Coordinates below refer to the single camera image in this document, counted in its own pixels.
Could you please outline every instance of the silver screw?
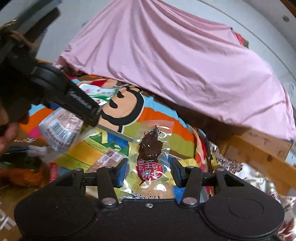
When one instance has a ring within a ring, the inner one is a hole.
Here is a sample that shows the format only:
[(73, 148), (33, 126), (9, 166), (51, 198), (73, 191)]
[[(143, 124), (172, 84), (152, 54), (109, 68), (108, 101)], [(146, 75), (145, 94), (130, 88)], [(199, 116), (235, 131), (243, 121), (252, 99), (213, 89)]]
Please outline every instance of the silver screw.
[(153, 207), (153, 204), (152, 203), (146, 203), (146, 207), (151, 208), (151, 207)]
[(283, 16), (283, 20), (284, 20), (286, 23), (290, 22), (290, 19), (289, 19), (288, 16)]
[(197, 203), (197, 200), (194, 197), (185, 197), (182, 201), (183, 201), (183, 203), (188, 204), (188, 205), (193, 205), (193, 204)]
[(105, 197), (102, 199), (102, 203), (109, 206), (115, 204), (116, 200), (112, 197)]

